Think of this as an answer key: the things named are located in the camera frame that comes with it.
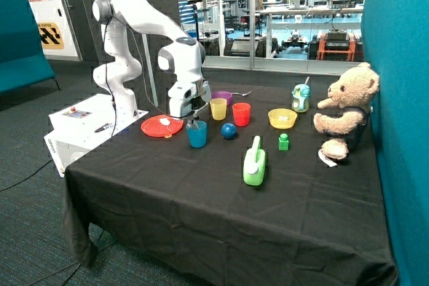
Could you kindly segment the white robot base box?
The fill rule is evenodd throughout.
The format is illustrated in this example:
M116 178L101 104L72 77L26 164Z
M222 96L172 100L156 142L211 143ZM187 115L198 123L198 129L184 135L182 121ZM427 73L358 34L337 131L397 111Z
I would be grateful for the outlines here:
M96 94L49 115L53 131L44 141L60 177L66 168L147 114L138 110L129 116L114 109L108 94ZM111 127L95 133L104 124Z

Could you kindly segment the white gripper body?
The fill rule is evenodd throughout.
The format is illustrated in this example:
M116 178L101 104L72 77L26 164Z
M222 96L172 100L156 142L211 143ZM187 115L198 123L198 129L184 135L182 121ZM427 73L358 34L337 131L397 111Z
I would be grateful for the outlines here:
M186 118L198 114L208 107L211 100L207 80L175 82L168 91L169 114L174 118Z

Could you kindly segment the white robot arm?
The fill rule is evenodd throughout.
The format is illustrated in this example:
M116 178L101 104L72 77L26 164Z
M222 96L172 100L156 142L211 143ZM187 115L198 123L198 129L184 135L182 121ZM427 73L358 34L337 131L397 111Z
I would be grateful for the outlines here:
M176 76L168 91L172 118L194 119L208 106L211 91L202 75L204 47L175 21L147 0L94 0L93 15L101 25L103 49L114 58L95 68L93 79L111 95L118 119L137 115L134 91L123 84L142 73L141 63L129 51L128 29L171 40L159 50L157 59L160 70Z

